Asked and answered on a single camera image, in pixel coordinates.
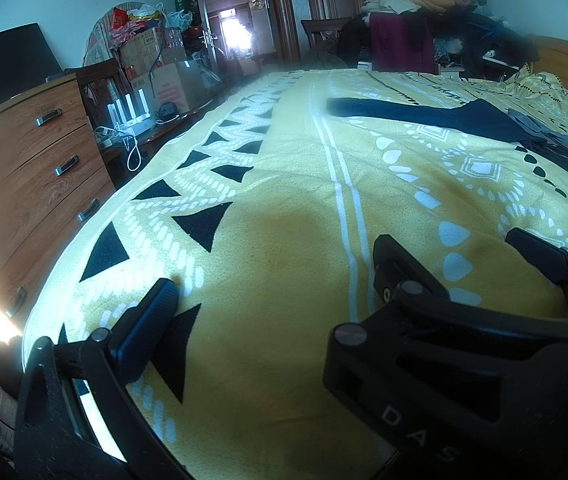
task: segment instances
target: television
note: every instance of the television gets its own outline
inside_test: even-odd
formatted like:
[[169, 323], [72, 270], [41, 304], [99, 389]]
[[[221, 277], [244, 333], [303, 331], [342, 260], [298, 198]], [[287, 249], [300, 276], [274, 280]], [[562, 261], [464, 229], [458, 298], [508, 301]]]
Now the television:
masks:
[[0, 104], [59, 72], [37, 23], [0, 32]]

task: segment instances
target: yellow bedsheet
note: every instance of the yellow bedsheet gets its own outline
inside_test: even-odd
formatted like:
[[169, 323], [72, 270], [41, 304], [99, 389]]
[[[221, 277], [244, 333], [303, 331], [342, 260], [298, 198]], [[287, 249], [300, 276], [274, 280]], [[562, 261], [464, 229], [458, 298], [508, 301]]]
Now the yellow bedsheet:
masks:
[[340, 96], [447, 108], [484, 98], [568, 131], [568, 93], [550, 75], [343, 70], [269, 75], [164, 146], [64, 251], [25, 355], [62, 325], [70, 341], [112, 327], [157, 278], [182, 285], [181, 401], [152, 365], [128, 388], [196, 479], [365, 480], [382, 465], [389, 446], [321, 384], [329, 330], [380, 305], [381, 234], [455, 301], [566, 316], [561, 290], [504, 236], [520, 227], [568, 248], [568, 173], [456, 130], [326, 116]]

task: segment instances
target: bed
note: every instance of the bed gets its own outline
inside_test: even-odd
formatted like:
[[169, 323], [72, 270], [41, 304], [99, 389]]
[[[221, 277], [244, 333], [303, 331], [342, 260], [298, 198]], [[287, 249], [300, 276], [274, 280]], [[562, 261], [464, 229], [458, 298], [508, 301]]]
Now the bed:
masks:
[[[391, 234], [461, 303], [566, 317], [560, 288], [504, 242], [568, 248], [568, 173], [520, 146], [403, 121], [328, 116], [328, 98], [453, 108], [478, 98], [568, 133], [568, 91], [364, 70], [276, 73], [171, 140], [91, 218], [24, 331], [81, 340], [155, 280], [183, 287], [158, 370], [128, 386], [197, 479], [371, 478], [393, 450], [323, 388], [327, 334], [381, 306], [372, 244]], [[540, 176], [538, 168], [543, 170]], [[102, 445], [117, 455], [82, 402]]]

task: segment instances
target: maroon cloth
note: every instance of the maroon cloth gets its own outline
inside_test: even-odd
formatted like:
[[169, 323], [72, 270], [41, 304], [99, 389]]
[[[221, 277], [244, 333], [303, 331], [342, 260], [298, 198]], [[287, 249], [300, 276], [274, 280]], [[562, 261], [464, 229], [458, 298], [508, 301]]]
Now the maroon cloth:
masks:
[[[388, 12], [373, 12], [370, 15], [370, 32], [372, 40], [373, 70], [376, 72], [426, 72], [435, 73], [435, 45], [428, 31], [428, 25], [423, 21], [421, 36], [415, 34], [415, 22], [419, 16], [390, 14]], [[418, 38], [421, 46], [415, 50]]]

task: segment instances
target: drawer handle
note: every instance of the drawer handle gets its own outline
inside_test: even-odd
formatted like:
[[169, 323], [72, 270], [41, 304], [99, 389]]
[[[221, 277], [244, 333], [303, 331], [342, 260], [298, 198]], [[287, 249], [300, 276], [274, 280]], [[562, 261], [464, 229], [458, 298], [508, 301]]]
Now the drawer handle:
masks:
[[35, 126], [42, 126], [42, 124], [47, 123], [51, 119], [55, 119], [62, 114], [62, 108], [55, 108], [55, 110], [49, 111], [48, 114], [42, 115], [35, 119]]
[[7, 317], [13, 317], [15, 314], [19, 312], [19, 310], [24, 305], [24, 301], [26, 301], [26, 296], [27, 293], [24, 287], [21, 286], [20, 288], [17, 289], [17, 293], [15, 295], [15, 300], [13, 301], [13, 304], [6, 309]]
[[64, 173], [66, 173], [66, 171], [70, 170], [79, 161], [80, 161], [80, 158], [77, 155], [73, 155], [71, 158], [68, 159], [68, 161], [66, 161], [65, 164], [63, 164], [62, 166], [59, 166], [59, 168], [55, 168], [53, 170], [53, 173], [56, 176], [62, 176]]
[[99, 208], [100, 208], [100, 202], [97, 199], [95, 199], [91, 202], [91, 205], [88, 206], [88, 209], [86, 211], [82, 211], [79, 215], [77, 215], [77, 219], [80, 222], [84, 222], [88, 220], [91, 216], [93, 216], [93, 214]]

